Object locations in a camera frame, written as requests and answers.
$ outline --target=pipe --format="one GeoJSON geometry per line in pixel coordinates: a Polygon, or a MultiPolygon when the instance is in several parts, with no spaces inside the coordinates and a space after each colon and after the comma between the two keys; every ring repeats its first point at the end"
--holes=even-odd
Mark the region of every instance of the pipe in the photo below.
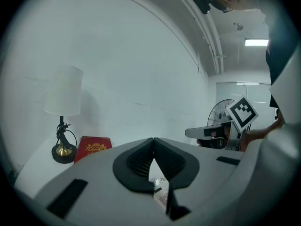
{"type": "MultiPolygon", "coordinates": [[[[204,22],[203,17],[200,15],[200,11],[199,11],[198,6],[194,3],[193,0],[186,0],[186,1],[187,1],[188,4],[190,5],[190,8],[194,11],[194,14],[196,15],[197,19],[201,22],[202,27],[203,27],[204,30],[205,30],[205,34],[206,34],[206,36],[208,37],[209,44],[211,45],[213,54],[214,54],[214,56],[216,56],[217,53],[216,53],[216,49],[215,49],[215,45],[214,45],[214,42],[213,42],[212,35],[211,35],[211,33],[210,33],[210,30],[209,30],[207,24],[204,22]]],[[[219,73],[220,73],[220,68],[219,68],[218,59],[217,59],[217,58],[214,58],[214,60],[215,60],[215,64],[216,64],[216,73],[219,74],[219,73]]]]}
{"type": "MultiPolygon", "coordinates": [[[[218,53],[219,53],[220,56],[222,56],[222,46],[221,46],[221,42],[220,42],[220,36],[218,35],[215,23],[214,23],[210,13],[208,13],[206,15],[206,17],[208,18],[208,21],[209,21],[209,23],[211,25],[211,28],[213,30],[213,34],[214,34],[214,37],[215,37],[218,53]]],[[[221,57],[220,59],[221,59],[221,73],[224,73],[224,60],[223,60],[223,57],[221,57]]]]}
{"type": "Polygon", "coordinates": [[[214,62],[215,73],[219,74],[218,59],[215,58],[215,56],[216,56],[216,50],[215,50],[215,47],[214,47],[212,36],[211,36],[210,33],[209,33],[209,36],[208,36],[208,33],[204,31],[204,29],[207,29],[207,30],[209,30],[209,29],[208,29],[208,27],[207,27],[206,24],[204,26],[203,19],[201,19],[199,17],[199,15],[198,15],[199,14],[199,9],[198,9],[197,5],[195,5],[194,2],[191,2],[191,1],[193,1],[193,0],[181,0],[181,2],[187,7],[187,9],[190,11],[190,13],[195,18],[197,18],[196,23],[198,24],[198,26],[202,30],[203,35],[204,35],[204,37],[205,37],[205,39],[207,41],[207,44],[209,45],[209,50],[211,52],[211,55],[214,57],[213,62],[214,62]]]}
{"type": "Polygon", "coordinates": [[[238,37],[237,68],[239,65],[239,54],[240,54],[240,36],[238,37]]]}

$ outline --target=ceiling light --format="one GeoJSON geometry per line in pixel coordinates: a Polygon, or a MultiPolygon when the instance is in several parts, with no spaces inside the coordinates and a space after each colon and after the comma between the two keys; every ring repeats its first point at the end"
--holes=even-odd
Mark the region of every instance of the ceiling light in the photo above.
{"type": "Polygon", "coordinates": [[[245,39],[245,46],[267,46],[269,40],[245,39]]]}
{"type": "Polygon", "coordinates": [[[259,83],[238,81],[237,85],[259,85],[259,83]]]}

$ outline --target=brass lamp base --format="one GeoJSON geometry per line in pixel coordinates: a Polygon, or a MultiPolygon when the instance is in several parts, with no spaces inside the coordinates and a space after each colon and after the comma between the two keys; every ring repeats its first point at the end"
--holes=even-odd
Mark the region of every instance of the brass lamp base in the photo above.
{"type": "Polygon", "coordinates": [[[62,142],[60,144],[56,144],[52,150],[53,159],[62,164],[71,163],[75,159],[76,155],[76,147],[74,145],[69,144],[68,148],[64,146],[62,142]]]}

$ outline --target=white wall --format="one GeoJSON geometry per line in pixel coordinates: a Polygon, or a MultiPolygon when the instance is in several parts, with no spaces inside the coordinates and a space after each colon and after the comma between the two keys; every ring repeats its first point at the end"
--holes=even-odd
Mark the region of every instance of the white wall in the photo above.
{"type": "Polygon", "coordinates": [[[206,125],[207,84],[194,61],[166,25],[131,0],[30,0],[9,38],[0,126],[17,170],[55,132],[59,118],[43,107],[61,65],[84,71],[81,114],[66,118],[78,139],[194,143],[185,129],[206,125]]]}
{"type": "Polygon", "coordinates": [[[209,77],[208,82],[208,115],[216,105],[216,83],[236,82],[236,81],[249,81],[260,83],[271,83],[270,74],[267,70],[254,70],[254,71],[237,71],[225,72],[209,77]]]}

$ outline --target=red book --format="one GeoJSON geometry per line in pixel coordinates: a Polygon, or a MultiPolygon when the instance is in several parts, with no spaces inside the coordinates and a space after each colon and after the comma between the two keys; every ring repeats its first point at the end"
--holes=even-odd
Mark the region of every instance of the red book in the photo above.
{"type": "Polygon", "coordinates": [[[92,153],[112,148],[110,138],[105,137],[82,137],[77,149],[74,163],[92,153]]]}

